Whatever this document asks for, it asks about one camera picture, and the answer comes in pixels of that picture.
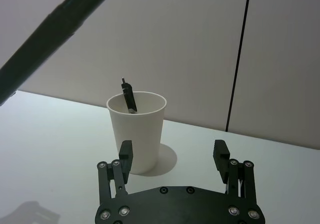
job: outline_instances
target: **paper cup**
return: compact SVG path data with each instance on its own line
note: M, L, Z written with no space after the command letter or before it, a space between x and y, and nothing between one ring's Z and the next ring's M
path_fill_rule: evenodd
M133 162L131 173L141 174L151 170L158 161L166 99L149 92L133 92L137 107L130 114L123 94L110 98L106 106L110 112L116 147L132 140Z

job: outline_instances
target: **cup rim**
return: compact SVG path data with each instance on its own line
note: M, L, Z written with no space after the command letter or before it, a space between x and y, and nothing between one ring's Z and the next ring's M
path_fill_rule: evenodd
M159 94L157 94L157 93L145 92L145 91L134 91L133 93L148 93L148 94L156 95L156 96L162 98L162 99L165 101L165 102L164 102L164 106L163 106L162 108L160 108L160 109L157 109L157 110L153 111L153 112L148 112L148 113L135 113L134 115L131 114L131 113L118 112L118 111L115 111L114 109L110 108L109 102L110 102L113 98L116 98L116 97L118 97L118 96L120 96L120 95L123 95L123 93L119 93L119 94L111 97L110 99L108 99L108 101L106 102L106 107L107 107L107 109L108 109L109 111L111 111L111 112L118 113L118 114L120 114L120 115L130 116L130 117L137 117L137 116L145 116L145 115L149 115L149 114L152 114L152 113L159 112L159 111L163 110L163 109L167 106L167 102L166 102L167 100L166 100L163 96L161 96L161 95L159 95Z

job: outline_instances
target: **white wall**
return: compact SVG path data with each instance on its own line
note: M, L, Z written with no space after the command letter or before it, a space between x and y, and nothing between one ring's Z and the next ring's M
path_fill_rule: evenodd
M320 0L250 0L229 131L320 149Z
M0 63L63 0L0 0ZM168 99L166 118L226 126L246 0L106 0L22 90L105 106L134 90Z

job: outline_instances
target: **table surface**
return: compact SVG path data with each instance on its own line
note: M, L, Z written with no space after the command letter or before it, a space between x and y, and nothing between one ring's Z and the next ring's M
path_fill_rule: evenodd
M94 223L96 165L117 157L106 108L17 92L0 107L0 137L0 224ZM266 223L319 223L319 151L171 121L163 124L159 164L130 175L127 191L195 186L223 193L215 139L226 141L232 158L254 162Z

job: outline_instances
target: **black vertical line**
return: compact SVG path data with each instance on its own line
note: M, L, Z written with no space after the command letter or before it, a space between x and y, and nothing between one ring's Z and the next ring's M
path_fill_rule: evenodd
M226 121L226 127L225 127L225 131L228 131L229 128L229 121L230 121L230 116L231 116L231 109L232 109L232 104L234 101L234 93L235 93L235 86L236 86L236 81L237 81L237 75L238 75L238 68L239 68L239 61L240 61L240 56L241 56L241 48L242 48L242 42L244 39L244 32L245 32L245 24L246 24L246 20L247 20L247 13L248 13L248 6L249 6L249 0L246 0L245 3L245 10L244 10L244 18L243 18L243 22L242 22L242 29L241 29L241 36L240 36L240 43L239 43L239 49L238 49L238 56L236 59L236 66L235 66L235 72L234 72L234 79L233 79L233 86L232 86L232 92L231 92L231 99L230 99L230 105L229 105L229 112L228 112L228 119Z

